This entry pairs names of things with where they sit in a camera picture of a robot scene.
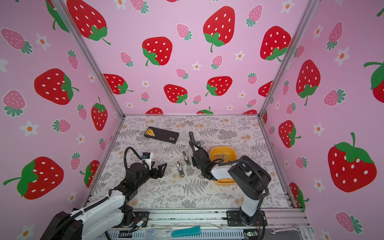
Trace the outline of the black stapler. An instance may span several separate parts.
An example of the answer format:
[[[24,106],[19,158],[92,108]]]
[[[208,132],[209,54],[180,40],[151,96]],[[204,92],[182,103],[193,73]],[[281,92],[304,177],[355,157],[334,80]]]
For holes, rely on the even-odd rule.
[[[193,132],[189,132],[189,137],[190,137],[190,140],[189,140],[190,146],[192,149],[195,149],[195,142],[196,141],[195,141]]]

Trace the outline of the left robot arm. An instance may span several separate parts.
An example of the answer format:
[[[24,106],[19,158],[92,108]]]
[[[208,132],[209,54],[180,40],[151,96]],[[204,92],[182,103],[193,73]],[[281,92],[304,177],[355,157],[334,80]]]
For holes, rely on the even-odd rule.
[[[150,179],[165,175],[167,164],[154,167],[151,154],[145,153],[140,163],[129,167],[124,161],[126,175],[108,194],[88,206],[71,213],[60,212],[54,216],[43,233],[42,240],[94,240],[116,226],[132,227],[137,230],[144,220],[136,220],[133,207],[128,205],[139,188]]]

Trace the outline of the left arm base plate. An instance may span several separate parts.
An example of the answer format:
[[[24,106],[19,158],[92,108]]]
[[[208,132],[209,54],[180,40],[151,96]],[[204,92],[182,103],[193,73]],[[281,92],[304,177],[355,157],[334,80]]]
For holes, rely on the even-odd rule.
[[[133,228],[138,223],[140,227],[146,228],[148,224],[150,212],[132,212],[130,214],[125,214],[123,217],[122,223],[119,227],[122,228]]]

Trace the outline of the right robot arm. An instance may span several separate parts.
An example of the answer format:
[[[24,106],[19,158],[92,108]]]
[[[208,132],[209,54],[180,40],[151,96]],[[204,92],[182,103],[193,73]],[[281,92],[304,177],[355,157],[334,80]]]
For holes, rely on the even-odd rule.
[[[241,156],[235,161],[224,163],[222,160],[211,161],[209,154],[201,147],[191,145],[194,166],[201,170],[205,179],[219,181],[232,179],[245,194],[240,208],[240,219],[243,225],[250,226],[256,222],[261,213],[261,205],[269,195],[268,185],[272,178],[248,156]]]

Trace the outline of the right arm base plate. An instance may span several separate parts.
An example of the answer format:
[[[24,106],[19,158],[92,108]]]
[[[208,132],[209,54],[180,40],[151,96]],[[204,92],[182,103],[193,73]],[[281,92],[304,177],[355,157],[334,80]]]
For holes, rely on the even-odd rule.
[[[223,220],[229,227],[266,227],[268,225],[264,211],[256,211],[253,216],[248,216],[241,210],[227,211]]]

